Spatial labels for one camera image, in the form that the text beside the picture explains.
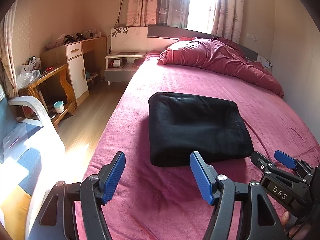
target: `wall socket panel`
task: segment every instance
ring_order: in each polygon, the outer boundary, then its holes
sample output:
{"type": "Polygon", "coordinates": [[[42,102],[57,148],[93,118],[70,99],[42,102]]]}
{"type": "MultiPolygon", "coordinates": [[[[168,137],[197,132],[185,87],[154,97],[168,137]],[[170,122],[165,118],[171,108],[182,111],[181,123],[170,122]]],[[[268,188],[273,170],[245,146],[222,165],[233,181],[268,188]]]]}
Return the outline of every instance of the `wall socket panel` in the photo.
{"type": "Polygon", "coordinates": [[[247,37],[250,39],[250,40],[253,40],[255,42],[257,42],[258,38],[255,37],[254,35],[250,34],[250,33],[247,33],[247,37]]]}

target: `folded black cloth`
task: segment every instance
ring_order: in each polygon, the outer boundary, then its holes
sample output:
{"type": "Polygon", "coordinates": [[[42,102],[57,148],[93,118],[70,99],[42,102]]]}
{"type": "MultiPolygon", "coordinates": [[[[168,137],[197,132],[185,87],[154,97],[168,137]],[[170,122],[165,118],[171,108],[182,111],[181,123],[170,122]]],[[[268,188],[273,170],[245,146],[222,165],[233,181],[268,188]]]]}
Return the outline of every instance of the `folded black cloth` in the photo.
{"type": "Polygon", "coordinates": [[[233,101],[157,92],[148,102],[153,165],[190,165],[193,151],[206,163],[244,158],[253,152],[249,132],[233,101]]]}

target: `gray headboard panel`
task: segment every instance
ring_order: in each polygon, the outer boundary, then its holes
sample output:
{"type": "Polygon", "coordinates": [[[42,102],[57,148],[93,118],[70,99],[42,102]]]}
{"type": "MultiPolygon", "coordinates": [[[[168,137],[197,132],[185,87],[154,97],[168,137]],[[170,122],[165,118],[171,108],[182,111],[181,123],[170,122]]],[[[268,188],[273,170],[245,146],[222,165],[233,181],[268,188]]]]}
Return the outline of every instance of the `gray headboard panel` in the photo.
{"type": "MultiPolygon", "coordinates": [[[[164,38],[164,39],[180,39],[181,37],[197,37],[203,39],[212,39],[213,36],[208,33],[201,33],[187,29],[181,29],[170,26],[148,25],[148,38],[164,38]]],[[[241,50],[245,56],[252,60],[257,61],[258,53],[248,49],[245,46],[239,44],[241,50]]]]}

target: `metal screw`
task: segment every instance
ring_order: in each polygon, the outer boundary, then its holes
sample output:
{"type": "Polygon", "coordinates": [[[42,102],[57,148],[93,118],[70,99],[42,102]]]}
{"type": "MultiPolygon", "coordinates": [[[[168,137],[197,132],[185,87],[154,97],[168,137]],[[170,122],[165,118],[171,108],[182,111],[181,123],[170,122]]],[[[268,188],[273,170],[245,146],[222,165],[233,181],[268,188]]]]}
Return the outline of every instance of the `metal screw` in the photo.
{"type": "Polygon", "coordinates": [[[64,181],[63,180],[60,180],[60,181],[58,181],[57,183],[56,183],[56,186],[57,187],[61,187],[61,186],[63,186],[64,185],[64,181]]]}
{"type": "Polygon", "coordinates": [[[260,183],[258,181],[256,181],[256,180],[253,180],[253,181],[251,181],[251,185],[252,186],[258,186],[258,185],[260,185],[260,183]]]}
{"type": "Polygon", "coordinates": [[[89,176],[89,180],[96,180],[98,179],[98,175],[97,174],[92,174],[89,176]]]}
{"type": "Polygon", "coordinates": [[[228,177],[226,175],[223,175],[223,174],[218,175],[219,180],[225,181],[225,180],[227,180],[227,178],[228,177]]]}

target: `yellow fabric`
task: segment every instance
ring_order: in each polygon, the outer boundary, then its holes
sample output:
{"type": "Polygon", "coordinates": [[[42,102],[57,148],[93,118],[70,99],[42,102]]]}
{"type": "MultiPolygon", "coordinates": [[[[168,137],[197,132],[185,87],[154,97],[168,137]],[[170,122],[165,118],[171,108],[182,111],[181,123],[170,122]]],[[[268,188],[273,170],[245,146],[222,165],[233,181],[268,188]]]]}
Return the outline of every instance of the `yellow fabric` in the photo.
{"type": "Polygon", "coordinates": [[[31,196],[19,185],[0,204],[5,229],[13,240],[24,240],[31,196]]]}

